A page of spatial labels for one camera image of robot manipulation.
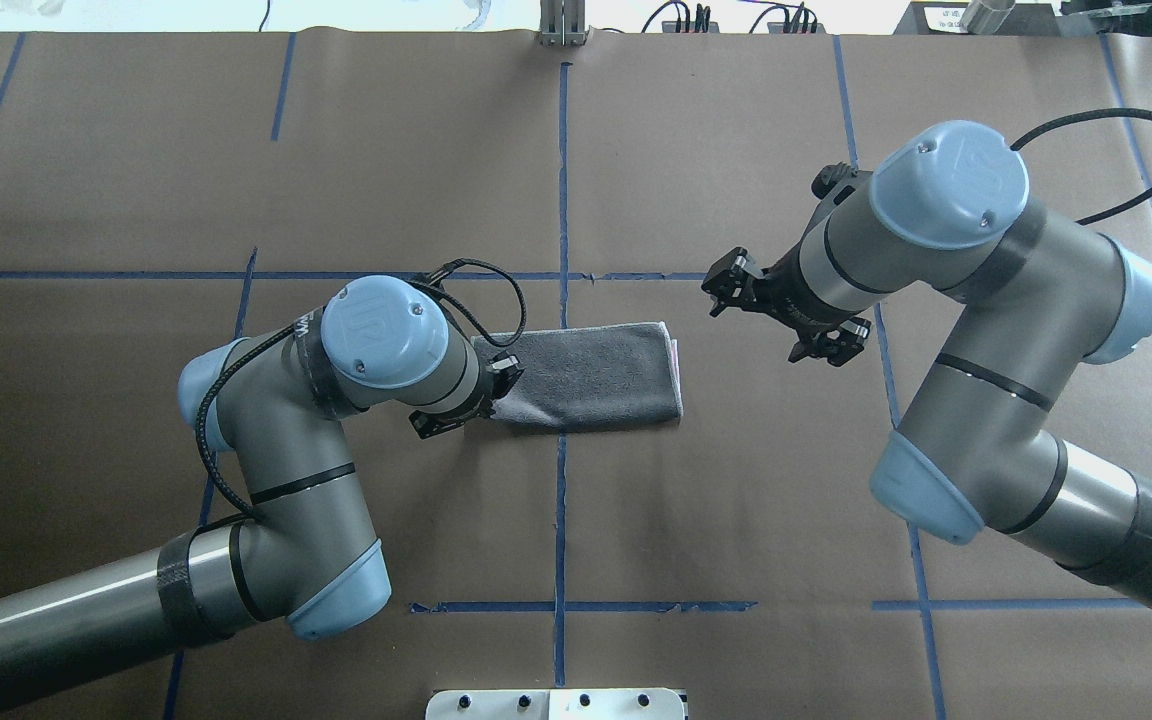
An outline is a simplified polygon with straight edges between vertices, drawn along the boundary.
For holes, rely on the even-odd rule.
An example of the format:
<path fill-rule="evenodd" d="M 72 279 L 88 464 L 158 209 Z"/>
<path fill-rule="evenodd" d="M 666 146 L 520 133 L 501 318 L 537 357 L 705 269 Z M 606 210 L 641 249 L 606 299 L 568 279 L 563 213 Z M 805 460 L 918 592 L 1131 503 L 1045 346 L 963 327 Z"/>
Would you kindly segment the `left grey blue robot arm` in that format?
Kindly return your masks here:
<path fill-rule="evenodd" d="M 191 361 L 179 378 L 207 480 L 236 509 L 141 553 L 0 600 L 0 708 L 282 617 L 302 639 L 364 623 L 391 597 L 342 423 L 411 406 L 422 438 L 490 416 L 522 370 L 521 331 L 445 314 L 449 270 L 369 275 L 287 325 Z"/>

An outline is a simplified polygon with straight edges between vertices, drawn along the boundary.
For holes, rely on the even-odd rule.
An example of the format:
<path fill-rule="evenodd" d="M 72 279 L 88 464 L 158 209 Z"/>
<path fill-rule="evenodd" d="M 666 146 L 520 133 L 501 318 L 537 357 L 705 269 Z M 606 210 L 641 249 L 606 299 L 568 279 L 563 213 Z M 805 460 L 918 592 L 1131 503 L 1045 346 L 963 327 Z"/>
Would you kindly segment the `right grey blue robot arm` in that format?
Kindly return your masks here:
<path fill-rule="evenodd" d="M 963 306 L 890 432 L 869 487 L 942 541 L 984 528 L 1152 609 L 1152 480 L 1044 429 L 1082 364 L 1152 334 L 1152 263 L 1030 191 L 1020 142 L 972 120 L 924 129 L 874 170 L 820 170 L 799 241 L 759 268 L 710 266 L 712 314 L 735 306 L 796 333 L 790 361 L 844 365 L 864 311 L 915 283 Z"/>

